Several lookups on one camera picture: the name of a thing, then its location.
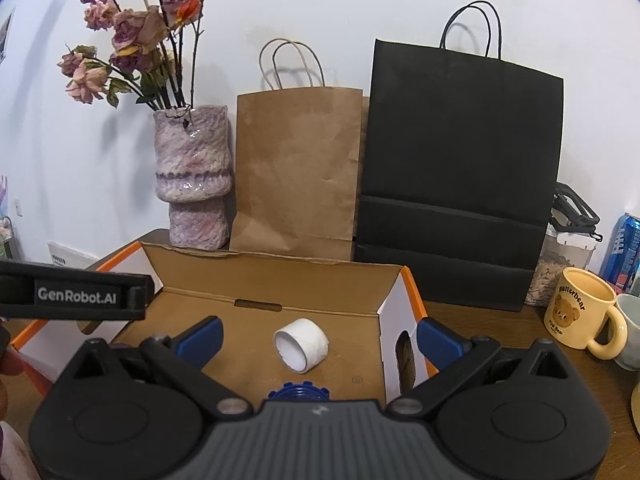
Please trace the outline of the white tape roll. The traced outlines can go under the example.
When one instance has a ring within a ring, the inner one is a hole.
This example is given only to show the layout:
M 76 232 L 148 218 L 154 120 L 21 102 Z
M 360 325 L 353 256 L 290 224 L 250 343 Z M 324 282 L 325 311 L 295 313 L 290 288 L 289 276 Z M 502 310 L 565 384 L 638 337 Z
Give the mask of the white tape roll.
M 308 318 L 298 318 L 273 334 L 273 344 L 281 361 L 294 373 L 306 374 L 329 354 L 324 331 Z

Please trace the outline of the blue ribbed cap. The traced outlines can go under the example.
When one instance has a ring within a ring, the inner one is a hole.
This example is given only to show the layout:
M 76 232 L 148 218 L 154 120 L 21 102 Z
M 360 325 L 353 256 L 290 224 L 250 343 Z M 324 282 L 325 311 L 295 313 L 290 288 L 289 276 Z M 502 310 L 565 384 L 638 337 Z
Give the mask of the blue ribbed cap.
M 268 393 L 269 400 L 283 401 L 322 401 L 330 400 L 330 392 L 327 388 L 317 387 L 312 382 L 286 382 L 281 388 Z

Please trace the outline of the orange cardboard box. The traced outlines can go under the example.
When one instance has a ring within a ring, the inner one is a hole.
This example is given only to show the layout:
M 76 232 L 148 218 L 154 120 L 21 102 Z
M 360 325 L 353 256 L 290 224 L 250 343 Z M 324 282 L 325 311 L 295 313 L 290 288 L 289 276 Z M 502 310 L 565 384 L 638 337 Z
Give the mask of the orange cardboard box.
M 138 322 L 35 321 L 14 338 L 27 374 L 46 392 L 90 337 L 136 346 L 155 334 L 175 337 L 209 315 L 224 326 L 221 349 L 204 373 L 254 405 L 286 382 L 309 380 L 334 400 L 381 404 L 437 372 L 416 332 L 426 310 L 408 268 L 249 252 L 198 252 L 135 242 L 101 271 L 152 276 L 156 296 Z M 326 335 L 326 357 L 297 374 L 274 345 L 278 330 L 306 318 Z

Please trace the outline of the yellow bear mug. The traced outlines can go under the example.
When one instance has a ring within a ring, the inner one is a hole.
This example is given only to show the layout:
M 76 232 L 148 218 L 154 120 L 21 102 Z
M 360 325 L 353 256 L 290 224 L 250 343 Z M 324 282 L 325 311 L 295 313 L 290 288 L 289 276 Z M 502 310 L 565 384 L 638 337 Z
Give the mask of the yellow bear mug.
M 544 314 L 544 327 L 564 346 L 588 350 L 599 360 L 623 351 L 628 330 L 612 286 L 596 274 L 568 266 Z

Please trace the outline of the clear jar with black clasp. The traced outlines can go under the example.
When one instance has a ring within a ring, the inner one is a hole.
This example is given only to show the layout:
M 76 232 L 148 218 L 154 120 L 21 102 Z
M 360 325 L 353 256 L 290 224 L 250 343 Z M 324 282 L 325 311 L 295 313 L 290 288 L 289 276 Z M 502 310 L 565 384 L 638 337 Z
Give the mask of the clear jar with black clasp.
M 570 186 L 555 185 L 550 218 L 532 281 L 528 306 L 545 308 L 565 268 L 585 269 L 602 242 L 600 217 Z

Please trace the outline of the grey ceramic cup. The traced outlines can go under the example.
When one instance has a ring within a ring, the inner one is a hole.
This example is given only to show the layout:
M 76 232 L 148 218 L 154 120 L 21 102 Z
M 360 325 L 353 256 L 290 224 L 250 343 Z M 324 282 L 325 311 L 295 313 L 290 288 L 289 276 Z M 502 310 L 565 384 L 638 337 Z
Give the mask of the grey ceramic cup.
M 627 341 L 614 362 L 624 370 L 640 370 L 640 298 L 628 294 L 617 297 L 616 307 L 627 325 Z

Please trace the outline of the blue soda can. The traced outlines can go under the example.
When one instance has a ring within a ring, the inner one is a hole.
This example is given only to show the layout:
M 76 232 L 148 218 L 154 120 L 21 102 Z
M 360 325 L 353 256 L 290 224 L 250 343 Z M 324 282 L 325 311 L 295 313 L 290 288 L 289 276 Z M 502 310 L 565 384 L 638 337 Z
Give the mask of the blue soda can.
M 639 218 L 625 212 L 617 221 L 600 277 L 619 294 L 630 289 L 639 255 Z

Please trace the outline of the black paper bag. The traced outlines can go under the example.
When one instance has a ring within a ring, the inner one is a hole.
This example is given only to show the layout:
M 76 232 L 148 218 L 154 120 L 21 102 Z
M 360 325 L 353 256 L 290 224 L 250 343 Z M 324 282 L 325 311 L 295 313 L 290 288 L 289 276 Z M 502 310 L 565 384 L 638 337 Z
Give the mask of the black paper bag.
M 483 55 L 378 41 L 355 257 L 410 269 L 443 304 L 518 311 L 548 226 L 564 82 L 506 62 L 495 6 Z

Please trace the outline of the pink textured ceramic vase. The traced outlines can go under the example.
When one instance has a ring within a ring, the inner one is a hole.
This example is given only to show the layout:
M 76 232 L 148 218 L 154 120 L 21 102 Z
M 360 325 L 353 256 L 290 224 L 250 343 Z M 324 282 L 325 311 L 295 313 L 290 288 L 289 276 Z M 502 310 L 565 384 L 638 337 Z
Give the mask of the pink textured ceramic vase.
M 169 206 L 169 241 L 216 250 L 229 239 L 224 196 L 233 188 L 228 107 L 203 105 L 153 115 L 155 193 Z

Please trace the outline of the brown paper bag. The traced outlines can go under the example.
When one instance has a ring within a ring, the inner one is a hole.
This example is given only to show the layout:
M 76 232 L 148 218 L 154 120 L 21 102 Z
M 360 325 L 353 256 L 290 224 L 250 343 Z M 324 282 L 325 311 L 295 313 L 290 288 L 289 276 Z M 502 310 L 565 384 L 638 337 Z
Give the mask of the brown paper bag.
M 363 94 L 307 77 L 284 88 L 264 70 L 266 90 L 236 100 L 236 252 L 352 258 Z

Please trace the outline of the dried pink rose bouquet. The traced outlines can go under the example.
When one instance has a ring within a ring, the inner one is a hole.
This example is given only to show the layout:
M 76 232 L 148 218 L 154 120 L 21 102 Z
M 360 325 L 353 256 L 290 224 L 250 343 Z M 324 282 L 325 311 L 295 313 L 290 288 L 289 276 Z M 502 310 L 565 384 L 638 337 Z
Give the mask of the dried pink rose bouquet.
M 58 68 L 67 78 L 65 92 L 74 101 L 105 101 L 119 106 L 122 94 L 158 110 L 192 110 L 195 84 L 184 88 L 186 32 L 193 32 L 191 62 L 198 57 L 205 0 L 79 0 L 84 22 L 93 32 L 112 34 L 112 52 L 101 58 L 98 48 L 67 48 Z

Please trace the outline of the white panel by wall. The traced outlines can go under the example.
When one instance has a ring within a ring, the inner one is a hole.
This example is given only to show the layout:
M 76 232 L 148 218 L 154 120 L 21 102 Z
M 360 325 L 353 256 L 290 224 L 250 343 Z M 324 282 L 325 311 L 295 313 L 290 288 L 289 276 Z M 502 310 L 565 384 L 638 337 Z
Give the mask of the white panel by wall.
M 48 248 L 51 262 L 55 266 L 64 266 L 64 268 L 72 269 L 88 269 L 98 261 L 98 258 L 93 255 L 55 242 L 49 242 Z

